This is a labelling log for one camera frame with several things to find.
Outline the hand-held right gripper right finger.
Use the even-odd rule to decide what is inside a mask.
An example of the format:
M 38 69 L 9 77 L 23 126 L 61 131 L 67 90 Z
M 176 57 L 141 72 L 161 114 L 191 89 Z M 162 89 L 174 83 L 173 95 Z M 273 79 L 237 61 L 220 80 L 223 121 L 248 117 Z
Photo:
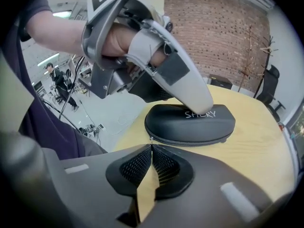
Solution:
M 224 162 L 155 144 L 159 177 L 144 228 L 257 228 L 272 204 L 252 180 Z

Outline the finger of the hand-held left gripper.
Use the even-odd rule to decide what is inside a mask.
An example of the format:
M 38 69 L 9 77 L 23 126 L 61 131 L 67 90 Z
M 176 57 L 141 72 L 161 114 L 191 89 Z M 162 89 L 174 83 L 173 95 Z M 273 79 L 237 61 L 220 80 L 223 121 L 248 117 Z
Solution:
M 165 47 L 170 48 L 170 54 L 159 66 L 151 67 L 152 56 Z M 211 93 L 192 59 L 156 21 L 142 21 L 141 30 L 130 43 L 129 60 L 144 71 L 129 85 L 130 94 L 147 103 L 175 97 L 194 113 L 205 113 L 212 108 Z

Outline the person's left hand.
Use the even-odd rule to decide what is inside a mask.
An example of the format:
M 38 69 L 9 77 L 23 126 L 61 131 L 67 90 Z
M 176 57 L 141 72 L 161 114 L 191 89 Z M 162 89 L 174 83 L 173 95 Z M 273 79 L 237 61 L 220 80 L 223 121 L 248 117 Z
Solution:
M 137 31 L 129 28 L 123 24 L 114 23 L 109 30 L 109 33 L 105 39 L 101 54 L 106 57 L 122 57 L 128 53 L 129 46 Z M 165 59 L 166 55 L 159 49 L 157 50 L 151 60 L 152 66 L 159 66 Z M 133 63 L 128 64 L 128 72 L 131 74 L 139 69 L 138 66 Z

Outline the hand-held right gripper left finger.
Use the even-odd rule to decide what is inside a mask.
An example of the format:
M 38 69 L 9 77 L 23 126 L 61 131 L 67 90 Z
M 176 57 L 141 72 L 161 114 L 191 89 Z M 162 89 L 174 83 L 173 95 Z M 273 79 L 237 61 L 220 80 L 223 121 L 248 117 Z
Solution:
M 130 228 L 140 224 L 137 188 L 151 164 L 151 146 L 61 161 L 36 148 L 28 197 L 57 228 Z

